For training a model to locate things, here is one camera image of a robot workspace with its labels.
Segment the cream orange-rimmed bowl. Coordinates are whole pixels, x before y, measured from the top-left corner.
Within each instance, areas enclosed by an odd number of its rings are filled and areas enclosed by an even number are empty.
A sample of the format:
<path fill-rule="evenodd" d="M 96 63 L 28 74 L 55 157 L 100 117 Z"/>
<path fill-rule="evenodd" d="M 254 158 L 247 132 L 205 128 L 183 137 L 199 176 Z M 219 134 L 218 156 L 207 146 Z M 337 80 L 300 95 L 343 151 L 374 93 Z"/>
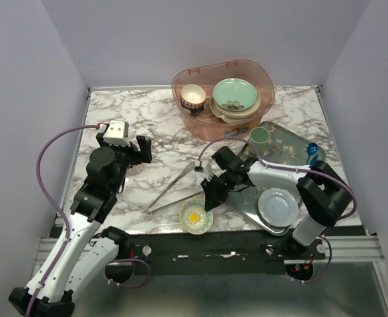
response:
<path fill-rule="evenodd" d="M 206 101 L 206 92 L 198 85 L 188 84 L 182 87 L 180 98 L 189 104 L 201 104 Z"/>

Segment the colourful striped bowl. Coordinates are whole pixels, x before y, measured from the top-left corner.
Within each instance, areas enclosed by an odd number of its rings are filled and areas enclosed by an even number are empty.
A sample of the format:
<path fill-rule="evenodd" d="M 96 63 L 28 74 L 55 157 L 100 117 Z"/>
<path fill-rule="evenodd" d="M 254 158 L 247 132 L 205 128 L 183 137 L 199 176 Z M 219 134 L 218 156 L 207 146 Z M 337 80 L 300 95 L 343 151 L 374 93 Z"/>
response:
<path fill-rule="evenodd" d="M 202 114 L 204 112 L 205 108 L 204 107 L 201 107 L 201 108 L 186 108 L 186 111 L 188 112 L 188 114 L 190 116 L 199 116 L 200 114 Z"/>

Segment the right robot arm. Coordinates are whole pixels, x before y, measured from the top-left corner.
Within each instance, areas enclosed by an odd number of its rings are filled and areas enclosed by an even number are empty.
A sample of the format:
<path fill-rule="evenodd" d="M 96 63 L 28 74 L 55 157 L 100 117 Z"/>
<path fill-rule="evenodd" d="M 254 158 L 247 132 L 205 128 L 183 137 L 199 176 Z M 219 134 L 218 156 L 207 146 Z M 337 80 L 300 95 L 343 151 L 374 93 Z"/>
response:
<path fill-rule="evenodd" d="M 229 147 L 222 147 L 212 155 L 223 171 L 219 176 L 212 170 L 204 172 L 201 187 L 205 194 L 205 210 L 211 211 L 225 202 L 236 186 L 273 186 L 298 193 L 308 215 L 297 225 L 286 242 L 287 253 L 300 259 L 310 251 L 310 244 L 327 228 L 335 226 L 352 203 L 358 203 L 354 192 L 331 168 L 321 160 L 313 165 L 293 166 L 276 164 L 263 158 L 243 160 Z"/>

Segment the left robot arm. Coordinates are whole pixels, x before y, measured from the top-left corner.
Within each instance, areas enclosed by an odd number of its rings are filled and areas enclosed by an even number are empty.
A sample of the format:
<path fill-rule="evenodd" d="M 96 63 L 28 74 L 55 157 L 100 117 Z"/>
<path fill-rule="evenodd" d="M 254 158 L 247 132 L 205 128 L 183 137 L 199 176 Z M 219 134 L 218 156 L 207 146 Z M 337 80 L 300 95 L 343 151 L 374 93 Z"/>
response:
<path fill-rule="evenodd" d="M 93 248 L 84 254 L 85 246 L 107 218 L 124 189 L 129 168 L 150 163 L 151 140 L 137 136 L 138 145 L 98 133 L 99 148 L 87 164 L 87 177 L 73 198 L 70 214 L 52 251 L 34 277 L 24 287 L 16 287 L 9 302 L 22 316 L 70 316 L 79 291 L 110 263 L 137 263 L 129 235 L 116 227 L 104 229 Z"/>

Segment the green plate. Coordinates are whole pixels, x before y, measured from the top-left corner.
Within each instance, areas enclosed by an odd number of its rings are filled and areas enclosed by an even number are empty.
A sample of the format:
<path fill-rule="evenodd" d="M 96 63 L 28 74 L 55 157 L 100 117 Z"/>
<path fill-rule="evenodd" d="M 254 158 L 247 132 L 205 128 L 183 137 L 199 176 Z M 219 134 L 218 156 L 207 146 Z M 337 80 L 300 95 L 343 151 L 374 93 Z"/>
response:
<path fill-rule="evenodd" d="M 212 97 L 223 109 L 240 112 L 250 108 L 256 102 L 258 92 L 246 80 L 228 78 L 214 86 Z"/>

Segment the orange patterned bowl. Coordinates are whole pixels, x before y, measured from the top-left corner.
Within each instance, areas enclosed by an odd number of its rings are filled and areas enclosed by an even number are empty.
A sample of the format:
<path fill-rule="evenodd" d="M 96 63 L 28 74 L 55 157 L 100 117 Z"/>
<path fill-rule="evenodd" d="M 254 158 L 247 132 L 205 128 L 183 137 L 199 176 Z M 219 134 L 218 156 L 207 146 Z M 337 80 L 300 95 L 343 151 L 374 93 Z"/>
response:
<path fill-rule="evenodd" d="M 206 104 L 206 99 L 202 100 L 200 103 L 191 103 L 187 101 L 184 98 L 180 99 L 181 106 L 183 108 L 186 108 L 190 110 L 192 113 L 193 112 L 202 112 L 204 110 L 204 106 Z"/>

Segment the cream divided plate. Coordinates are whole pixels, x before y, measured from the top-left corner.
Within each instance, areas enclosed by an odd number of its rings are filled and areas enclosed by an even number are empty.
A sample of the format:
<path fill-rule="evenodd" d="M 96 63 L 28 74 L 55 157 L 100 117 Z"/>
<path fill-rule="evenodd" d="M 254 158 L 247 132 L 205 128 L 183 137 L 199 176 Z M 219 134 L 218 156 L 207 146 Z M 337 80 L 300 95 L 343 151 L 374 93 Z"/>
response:
<path fill-rule="evenodd" d="M 256 111 L 256 112 L 255 112 L 253 115 L 251 115 L 251 116 L 247 116 L 247 117 L 244 117 L 244 118 L 234 118 L 234 117 L 231 117 L 231 116 L 228 116 L 228 115 L 225 115 L 225 114 L 221 113 L 221 112 L 215 107 L 215 105 L 214 105 L 214 103 L 213 103 L 212 101 L 211 101 L 211 104 L 210 104 L 210 109 L 211 109 L 211 111 L 212 111 L 212 114 L 213 114 L 215 117 L 217 117 L 217 118 L 223 120 L 225 123 L 234 123 L 234 122 L 237 122 L 237 121 L 250 119 L 251 117 L 253 117 L 253 116 L 257 113 L 257 111 Z"/>

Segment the yellow blue patterned bowl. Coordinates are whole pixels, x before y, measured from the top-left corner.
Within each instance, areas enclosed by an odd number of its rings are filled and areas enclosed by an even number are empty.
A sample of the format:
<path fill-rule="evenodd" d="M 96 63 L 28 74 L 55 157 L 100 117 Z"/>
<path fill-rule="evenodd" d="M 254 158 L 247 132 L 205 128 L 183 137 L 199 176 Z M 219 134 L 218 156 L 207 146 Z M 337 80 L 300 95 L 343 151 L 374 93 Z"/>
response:
<path fill-rule="evenodd" d="M 179 219 L 186 232 L 202 235 L 213 225 L 213 212 L 205 210 L 204 199 L 190 199 L 180 208 Z"/>

